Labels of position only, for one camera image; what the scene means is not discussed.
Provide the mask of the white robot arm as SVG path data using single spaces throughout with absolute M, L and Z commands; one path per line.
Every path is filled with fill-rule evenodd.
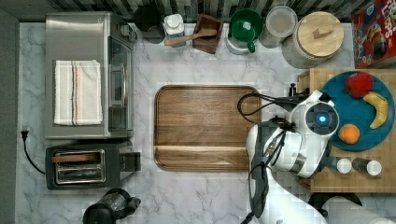
M 265 98 L 286 110 L 255 124 L 247 134 L 249 211 L 241 224 L 327 224 L 313 207 L 273 178 L 274 168 L 311 177 L 325 166 L 329 141 L 339 127 L 332 98 L 321 91 Z

